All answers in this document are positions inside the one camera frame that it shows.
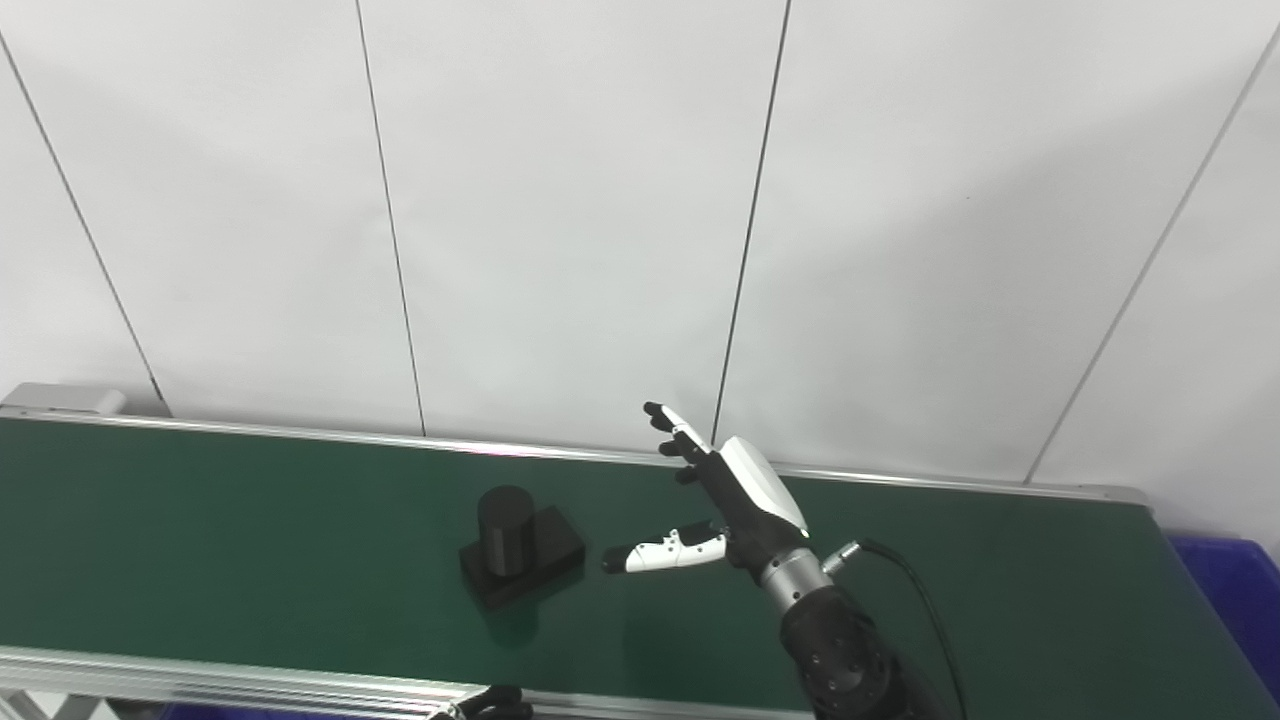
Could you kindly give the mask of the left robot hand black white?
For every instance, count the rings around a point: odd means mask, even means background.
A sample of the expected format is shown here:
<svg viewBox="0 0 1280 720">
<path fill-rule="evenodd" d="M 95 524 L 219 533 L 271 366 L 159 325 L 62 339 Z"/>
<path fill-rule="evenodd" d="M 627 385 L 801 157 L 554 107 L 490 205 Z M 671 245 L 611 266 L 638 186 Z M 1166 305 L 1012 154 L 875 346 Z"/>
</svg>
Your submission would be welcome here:
<svg viewBox="0 0 1280 720">
<path fill-rule="evenodd" d="M 534 707 L 517 685 L 486 689 L 444 703 L 430 719 L 534 719 Z"/>
</svg>

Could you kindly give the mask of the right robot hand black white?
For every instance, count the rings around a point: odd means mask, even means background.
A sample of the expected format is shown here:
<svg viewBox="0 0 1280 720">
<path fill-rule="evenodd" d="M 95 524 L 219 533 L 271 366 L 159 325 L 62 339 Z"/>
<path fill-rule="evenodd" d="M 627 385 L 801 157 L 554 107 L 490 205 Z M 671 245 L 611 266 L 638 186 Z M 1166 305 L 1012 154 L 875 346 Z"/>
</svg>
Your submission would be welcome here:
<svg viewBox="0 0 1280 720">
<path fill-rule="evenodd" d="M 672 407 L 645 402 L 652 427 L 668 437 L 664 457 L 682 460 L 675 473 L 681 486 L 700 487 L 718 511 L 718 521 L 677 527 L 602 556 L 607 574 L 637 574 L 692 568 L 726 560 L 758 578 L 772 564 L 806 548 L 803 511 L 767 459 L 735 436 L 716 447 Z"/>
</svg>

